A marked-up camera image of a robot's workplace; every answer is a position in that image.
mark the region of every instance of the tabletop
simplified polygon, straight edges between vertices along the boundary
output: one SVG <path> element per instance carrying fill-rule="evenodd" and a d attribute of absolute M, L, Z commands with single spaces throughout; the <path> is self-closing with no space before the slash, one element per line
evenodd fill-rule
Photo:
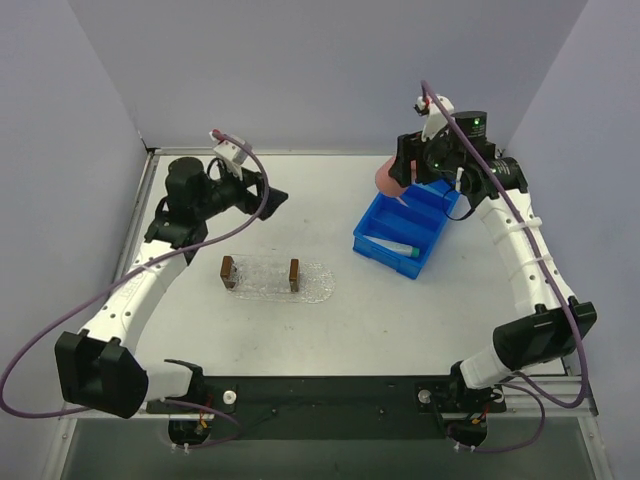
<path fill-rule="evenodd" d="M 159 156 L 138 243 L 176 158 Z M 212 156 L 198 158 L 206 165 Z M 175 358 L 226 376 L 439 375 L 517 318 L 502 260 L 474 216 L 449 222 L 416 280 L 353 252 L 353 229 L 377 194 L 374 174 L 386 157 L 261 160 L 289 200 L 269 220 L 197 253 L 147 323 L 136 354 L 142 362 Z M 246 218 L 235 208 L 212 218 L 208 238 Z M 233 254 L 321 263 L 335 290 L 316 304 L 238 298 L 219 278 L 222 257 Z M 531 372 L 565 373 L 560 360 Z"/>

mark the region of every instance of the wire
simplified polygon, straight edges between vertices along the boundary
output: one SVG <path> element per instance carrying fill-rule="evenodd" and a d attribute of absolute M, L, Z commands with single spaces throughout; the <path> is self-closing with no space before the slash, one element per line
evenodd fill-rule
<path fill-rule="evenodd" d="M 207 395 L 207 403 L 205 403 L 204 406 L 205 407 L 210 407 L 211 406 L 211 402 L 213 402 L 213 395 L 209 394 L 209 395 Z M 207 422 L 204 421 L 204 410 L 200 410 L 199 423 L 204 428 L 207 428 Z"/>
<path fill-rule="evenodd" d="M 431 414 L 436 419 L 436 425 L 438 426 L 438 430 L 440 430 L 440 432 L 445 437 L 448 437 L 449 435 L 448 435 L 447 429 L 444 426 L 444 419 L 442 418 L 442 415 L 438 411 L 438 405 L 436 405 L 435 399 L 432 399 L 428 405 L 429 405 L 429 410 L 431 410 Z"/>
<path fill-rule="evenodd" d="M 533 445 L 538 441 L 538 439 L 540 438 L 540 435 L 542 435 L 542 431 L 544 430 L 544 426 L 547 421 L 547 413 L 544 409 L 544 405 L 542 404 L 542 401 L 537 397 L 535 393 L 533 393 L 530 390 L 527 390 L 526 388 L 520 387 L 518 385 L 508 385 L 508 384 L 504 384 L 502 386 L 505 388 L 511 388 L 513 390 L 520 390 L 521 392 L 531 395 L 531 397 L 536 401 L 536 403 L 538 404 L 538 407 L 540 407 L 540 423 L 538 424 L 538 428 L 536 429 L 535 433 L 532 435 L 530 439 L 525 440 L 524 442 L 516 443 L 515 445 L 507 446 L 507 447 L 473 448 L 473 447 L 470 447 L 469 445 L 464 445 L 458 442 L 456 445 L 459 445 L 460 448 L 472 451 L 473 453 L 490 453 L 490 454 L 508 453 L 508 452 L 513 452 L 515 450 L 520 450 L 521 448 L 528 447 L 529 445 Z M 451 437 L 453 430 L 455 430 L 455 423 L 452 423 L 447 427 L 447 436 L 457 442 L 457 440 Z"/>
<path fill-rule="evenodd" d="M 300 407 L 300 406 L 303 406 L 303 405 L 302 405 L 302 404 L 294 404 L 293 406 L 294 406 L 294 407 Z M 274 409 L 276 409 L 276 408 L 277 408 L 277 409 L 279 409 L 280 407 L 269 407 L 269 408 L 266 410 L 265 414 L 264 414 L 264 415 L 261 415 L 260 417 L 258 417 L 258 419 L 257 419 L 257 420 L 255 420 L 253 423 L 250 423 L 250 424 L 246 424 L 246 423 L 245 423 L 245 424 L 242 426 L 242 431 L 241 431 L 241 432 L 239 432 L 239 433 L 235 436 L 235 439 L 240 438 L 240 437 L 241 437 L 243 434 L 245 434 L 246 432 L 249 432 L 249 431 L 253 430 L 253 429 L 254 429 L 254 428 L 256 428 L 256 427 L 259 427 L 259 426 L 260 426 L 260 425 L 262 425 L 263 423 L 268 422 L 268 421 L 270 421 L 270 420 L 273 420 L 273 419 L 277 418 L 277 416 L 273 413 L 273 410 L 274 410 Z M 167 446 L 169 446 L 169 447 L 172 447 L 173 445 L 176 445 L 176 447 L 178 447 L 178 446 L 179 446 L 179 445 L 177 445 L 177 444 L 175 444 L 175 443 L 173 443 L 173 442 L 168 442 L 168 441 L 164 438 L 164 432 L 163 432 L 162 430 L 158 432 L 158 437 L 159 437 L 159 440 L 160 440 L 162 443 L 164 443 L 165 445 L 167 445 Z M 233 439 L 233 438 L 232 438 L 232 436 L 225 437 L 225 438 L 227 439 L 227 440 L 225 440 L 225 441 L 229 441 L 229 440 L 232 440 L 232 439 Z M 214 444 L 214 443 L 212 443 L 212 442 L 206 442 L 206 443 L 203 443 L 203 444 L 202 444 L 202 446 L 199 446 L 199 447 L 195 447 L 195 446 L 191 446 L 191 445 L 189 445 L 189 449 L 192 449 L 192 448 L 203 448 L 203 446 L 204 446 L 204 447 L 211 447 L 211 446 L 214 446 L 214 445 L 218 445 L 219 443 L 221 443 L 221 442 L 218 442 L 218 443 L 215 443 L 215 444 Z"/>
<path fill-rule="evenodd" d="M 243 430 L 242 429 L 242 425 L 240 425 L 240 422 L 238 422 L 238 420 L 233 418 L 231 415 L 227 415 L 226 413 L 223 413 L 223 412 L 221 412 L 219 410 L 216 410 L 214 408 L 211 408 L 211 407 L 208 407 L 208 406 L 205 406 L 205 405 L 198 405 L 198 404 L 190 403 L 190 402 L 183 402 L 182 400 L 172 400 L 170 398 L 165 398 L 163 400 L 163 403 L 166 403 L 168 405 L 176 405 L 178 407 L 186 407 L 186 408 L 193 408 L 193 409 L 196 409 L 196 410 L 204 410 L 205 412 L 211 413 L 211 414 L 215 415 L 216 417 L 223 418 L 227 422 L 233 423 L 236 427 L 238 427 L 238 431 L 236 433 L 234 433 L 233 435 L 229 435 L 227 437 L 216 438 L 216 439 L 213 439 L 213 440 L 202 442 L 200 445 L 189 445 L 189 450 L 196 450 L 196 449 L 200 449 L 200 448 L 213 447 L 214 445 L 220 445 L 221 443 L 230 442 L 231 440 L 237 439 L 242 434 L 242 430 Z M 183 445 L 176 445 L 176 446 L 178 448 L 184 449 Z"/>
<path fill-rule="evenodd" d="M 269 197 L 269 179 L 267 177 L 267 172 L 266 172 L 264 166 L 262 165 L 262 162 L 260 162 L 258 157 L 256 157 L 256 155 L 251 151 L 250 148 L 245 147 L 241 142 L 237 141 L 233 137 L 230 137 L 230 136 L 228 136 L 226 134 L 220 133 L 217 130 L 214 130 L 213 132 L 211 132 L 211 136 L 216 138 L 218 141 L 226 140 L 226 141 L 236 145 L 238 148 L 243 150 L 249 157 L 251 157 L 251 159 L 255 162 L 256 166 L 258 167 L 258 170 L 260 170 L 260 173 L 262 174 L 262 182 L 263 182 L 263 185 L 264 185 L 264 195 L 262 197 L 262 201 L 260 202 L 260 205 L 258 206 L 258 209 L 256 210 L 256 212 L 253 215 L 251 215 L 247 219 L 247 221 L 244 222 L 242 225 L 240 225 L 239 227 L 231 230 L 228 233 L 225 233 L 224 235 L 220 235 L 219 237 L 216 237 L 216 238 L 213 238 L 211 240 L 207 240 L 207 241 L 204 241 L 204 242 L 201 242 L 201 243 L 197 243 L 195 245 L 189 245 L 188 247 L 183 247 L 183 248 L 179 248 L 177 250 L 173 250 L 172 252 L 166 253 L 166 254 L 161 255 L 159 257 L 156 257 L 153 260 L 148 261 L 144 265 L 131 270 L 130 272 L 126 273 L 125 275 L 120 277 L 118 280 L 113 282 L 111 285 L 109 285 L 107 288 L 105 288 L 100 293 L 98 293 L 95 296 L 91 297 L 86 302 L 78 305 L 77 307 L 75 307 L 71 311 L 65 313 L 64 315 L 62 315 L 61 317 L 57 318 L 56 320 L 51 322 L 49 325 L 44 327 L 41 331 L 36 333 L 29 341 L 27 341 L 27 343 L 20 350 L 18 350 L 18 353 L 16 353 L 14 355 L 14 357 L 9 361 L 9 364 L 7 365 L 7 367 L 4 369 L 4 372 L 2 372 L 2 376 L 0 377 L 0 408 L 2 410 L 4 410 L 8 414 L 13 415 L 15 417 L 32 418 L 32 419 L 34 419 L 34 418 L 56 418 L 56 417 L 60 417 L 60 416 L 63 416 L 63 415 L 72 415 L 72 414 L 75 414 L 75 413 L 86 412 L 87 410 L 90 410 L 89 408 L 81 407 L 81 408 L 71 408 L 71 409 L 68 409 L 68 410 L 57 410 L 57 411 L 53 411 L 53 412 L 41 412 L 41 413 L 24 412 L 24 411 L 15 409 L 15 408 L 13 408 L 13 407 L 11 407 L 10 405 L 7 404 L 7 402 L 6 402 L 5 398 L 4 398 L 4 390 L 5 390 L 5 387 L 7 385 L 7 381 L 9 380 L 9 376 L 11 375 L 11 372 L 13 372 L 13 370 L 15 369 L 16 365 L 18 364 L 18 362 L 22 359 L 22 357 L 25 356 L 25 354 L 29 350 L 31 350 L 31 348 L 33 348 L 33 346 L 36 343 L 38 343 L 49 332 L 51 332 L 55 328 L 59 327 L 60 325 L 62 325 L 64 322 L 66 322 L 70 318 L 76 316 L 78 313 L 82 312 L 83 310 L 85 310 L 86 308 L 88 308 L 89 306 L 91 306 L 92 304 L 97 302 L 98 300 L 102 299 L 103 297 L 106 297 L 109 293 L 111 293 L 117 287 L 125 284 L 126 282 L 128 282 L 129 280 L 131 280 L 136 275 L 138 275 L 139 273 L 143 272 L 145 269 L 149 268 L 150 266 L 155 265 L 155 264 L 160 263 L 160 262 L 163 262 L 163 261 L 167 260 L 168 258 L 175 257 L 176 255 L 182 255 L 182 254 L 187 253 L 187 252 L 198 250 L 199 248 L 208 247 L 209 245 L 213 245 L 214 243 L 222 242 L 223 240 L 231 238 L 234 235 L 236 235 L 236 234 L 240 233 L 241 231 L 243 231 L 245 228 L 247 228 L 253 222 L 255 222 L 256 219 L 260 216 L 260 214 L 264 210 L 265 206 L 267 205 L 267 200 L 268 200 L 268 197 Z"/>
<path fill-rule="evenodd" d="M 484 161 L 482 156 L 471 144 L 471 142 L 469 141 L 467 136 L 464 134 L 462 129 L 458 126 L 454 118 L 447 111 L 444 105 L 442 105 L 442 103 L 438 99 L 438 96 L 431 89 L 429 84 L 423 80 L 421 82 L 421 86 L 422 86 L 423 93 L 428 93 L 431 96 L 431 99 L 436 104 L 440 112 L 442 112 L 442 115 L 444 115 L 444 117 L 447 119 L 447 123 L 449 124 L 451 129 L 460 138 L 460 141 L 462 142 L 462 144 L 473 156 L 473 158 L 478 162 L 482 170 L 484 170 L 484 172 L 487 174 L 487 176 L 491 180 L 491 183 L 493 183 L 493 185 L 496 187 L 500 195 L 502 195 L 502 198 L 504 198 L 505 203 L 509 207 L 509 210 L 511 210 L 511 213 L 515 217 L 516 221 L 524 227 L 523 231 L 527 236 L 527 240 L 529 241 L 529 244 L 531 245 L 531 249 L 533 250 L 534 256 L 540 259 L 542 257 L 542 252 L 540 251 L 538 242 L 536 242 L 536 239 L 533 236 L 533 232 L 525 223 L 524 218 L 516 208 L 511 198 L 509 198 L 509 195 L 507 194 L 506 190 L 504 189 L 504 187 L 502 186 L 498 178 L 491 171 L 491 168 L 489 167 L 487 162 Z M 549 286 L 553 290 L 553 293 L 558 299 L 558 302 L 560 303 L 560 307 L 562 308 L 562 311 L 567 317 L 567 321 L 569 322 L 569 327 L 571 328 L 571 333 L 573 334 L 573 338 L 575 339 L 576 350 L 578 352 L 578 359 L 580 360 L 580 372 L 582 375 L 581 383 L 580 383 L 580 391 L 578 392 L 578 395 L 575 398 L 575 400 L 571 402 L 564 402 L 559 398 L 556 398 L 553 395 L 545 392 L 541 387 L 536 385 L 536 383 L 531 378 L 529 378 L 526 374 L 522 372 L 516 372 L 516 375 L 519 377 L 522 377 L 525 380 L 525 382 L 527 382 L 531 386 L 531 388 L 533 388 L 536 392 L 538 392 L 540 395 L 542 395 L 544 398 L 546 398 L 550 402 L 553 402 L 556 405 L 563 408 L 576 408 L 584 401 L 584 399 L 587 397 L 587 394 L 589 393 L 589 371 L 587 369 L 587 356 L 584 351 L 584 345 L 582 343 L 580 329 L 578 328 L 578 322 L 576 321 L 573 313 L 571 312 L 571 309 L 569 308 L 569 305 L 567 304 L 567 300 L 562 296 L 560 287 L 558 286 L 555 279 L 553 278 L 553 275 L 549 271 L 547 264 L 544 262 L 544 260 L 537 260 L 537 263 L 540 269 L 542 270 L 542 273 L 544 274 L 544 277 L 546 278 L 547 283 L 549 284 Z"/>
<path fill-rule="evenodd" d="M 449 220 L 453 220 L 454 222 L 462 222 L 463 220 L 466 220 L 471 215 L 473 215 L 473 213 L 476 211 L 476 209 L 473 208 L 473 207 L 470 207 L 469 210 L 467 210 L 467 213 L 465 213 L 463 216 L 461 216 L 459 218 L 454 218 L 454 217 L 450 216 L 449 212 L 447 212 L 447 206 L 445 205 L 445 201 L 447 199 L 447 195 L 449 195 L 451 192 L 453 192 L 455 190 L 455 188 L 451 187 L 451 185 L 449 185 L 449 187 L 450 187 L 449 190 L 447 190 L 446 192 L 444 192 L 442 194 L 442 213 L 444 213 Z"/>
<path fill-rule="evenodd" d="M 211 167 L 213 167 L 215 163 L 219 163 L 219 162 L 220 162 L 220 159 L 218 157 L 213 158 L 209 162 L 209 165 L 207 165 L 207 177 L 211 178 Z"/>
<path fill-rule="evenodd" d="M 482 411 L 480 416 L 478 418 L 474 418 L 473 420 L 471 420 L 471 423 L 473 425 L 479 424 L 482 420 L 487 418 L 487 413 L 489 413 L 489 404 L 488 403 L 485 405 L 484 410 Z"/>

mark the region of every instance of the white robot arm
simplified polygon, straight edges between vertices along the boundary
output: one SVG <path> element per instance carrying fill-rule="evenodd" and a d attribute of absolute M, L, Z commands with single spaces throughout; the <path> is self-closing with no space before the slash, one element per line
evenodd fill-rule
<path fill-rule="evenodd" d="M 481 352 L 452 367 L 459 379 L 456 395 L 471 396 L 473 390 L 490 387 L 522 368 L 568 355 L 576 341 L 556 293 L 545 280 L 539 262 L 552 272 L 560 296 L 567 302 L 583 337 L 596 320 L 590 302 L 579 303 L 560 276 L 540 233 L 541 220 L 531 207 L 528 185 L 513 158 L 496 158 L 495 145 L 486 138 L 486 112 L 470 111 L 450 115 L 454 108 L 442 96 L 423 96 L 416 111 L 426 115 L 422 132 L 398 137 L 397 152 L 389 175 L 399 186 L 438 180 L 466 196 L 471 212 L 487 227 L 507 268 L 519 320 L 497 327 L 492 342 Z M 522 221 L 515 218 L 507 200 L 500 194 L 486 170 L 470 154 L 467 145 L 452 131 L 454 122 L 471 146 L 485 159 L 495 180 L 506 191 Z M 411 164 L 415 163 L 415 173 Z M 527 237 L 535 240 L 539 254 Z"/>
<path fill-rule="evenodd" d="M 232 206 L 266 220 L 288 198 L 274 188 L 267 193 L 262 174 L 241 167 L 246 155 L 235 145 L 222 140 L 214 148 L 217 180 L 193 157 L 179 158 L 169 166 L 167 196 L 160 201 L 129 270 L 138 273 L 112 292 L 79 333 L 64 332 L 56 343 L 66 401 L 129 418 L 145 401 L 194 396 L 194 375 L 202 375 L 200 367 L 177 360 L 141 364 L 135 351 L 162 296 L 204 242 L 206 221 Z M 257 195 L 248 190 L 254 185 Z"/>

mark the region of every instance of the pink object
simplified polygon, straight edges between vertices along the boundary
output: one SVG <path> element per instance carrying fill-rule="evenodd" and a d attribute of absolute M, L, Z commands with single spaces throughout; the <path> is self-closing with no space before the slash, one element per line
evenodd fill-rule
<path fill-rule="evenodd" d="M 389 176 L 389 169 L 393 165 L 396 157 L 391 157 L 376 172 L 376 187 L 380 193 L 387 197 L 399 197 L 407 191 L 408 187 L 401 187 L 393 178 Z M 411 162 L 412 177 L 415 178 L 416 162 Z"/>

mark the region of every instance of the white cable clip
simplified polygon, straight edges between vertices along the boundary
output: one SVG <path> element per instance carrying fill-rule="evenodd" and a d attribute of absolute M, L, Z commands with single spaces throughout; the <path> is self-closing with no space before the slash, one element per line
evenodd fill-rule
<path fill-rule="evenodd" d="M 427 114 L 429 113 L 429 104 L 431 103 L 429 97 L 423 97 L 420 95 L 418 100 L 416 101 L 416 107 L 421 113 Z"/>
<path fill-rule="evenodd" d="M 458 167 L 458 171 L 456 173 L 456 192 L 460 193 L 460 180 L 462 179 L 462 174 L 464 173 L 464 168 Z"/>
<path fill-rule="evenodd" d="M 549 262 L 551 260 L 553 260 L 553 257 L 551 256 L 550 253 L 547 253 L 545 255 L 542 255 L 541 257 L 534 257 L 528 262 L 524 262 L 522 266 L 526 267 L 527 265 L 539 264 L 540 262 Z"/>
<path fill-rule="evenodd" d="M 153 273 L 154 275 L 156 274 L 156 272 L 151 267 L 148 267 L 144 263 L 142 265 L 140 265 L 140 268 L 142 268 L 143 270 L 145 270 L 148 273 Z"/>

